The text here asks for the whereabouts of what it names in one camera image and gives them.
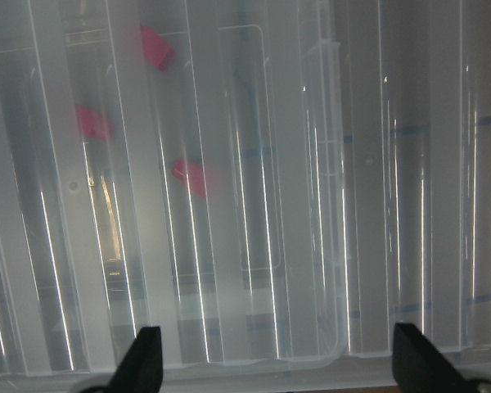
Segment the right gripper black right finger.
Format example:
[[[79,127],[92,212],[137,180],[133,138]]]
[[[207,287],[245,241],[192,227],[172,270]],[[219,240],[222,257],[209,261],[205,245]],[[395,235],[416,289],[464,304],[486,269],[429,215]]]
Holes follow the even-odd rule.
[[[401,391],[470,391],[466,379],[412,323],[396,323],[392,374]]]

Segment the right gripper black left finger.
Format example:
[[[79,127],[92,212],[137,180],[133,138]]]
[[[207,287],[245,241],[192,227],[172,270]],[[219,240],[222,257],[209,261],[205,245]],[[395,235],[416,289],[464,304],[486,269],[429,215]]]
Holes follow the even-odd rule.
[[[160,327],[142,327],[106,388],[160,389],[162,382]]]

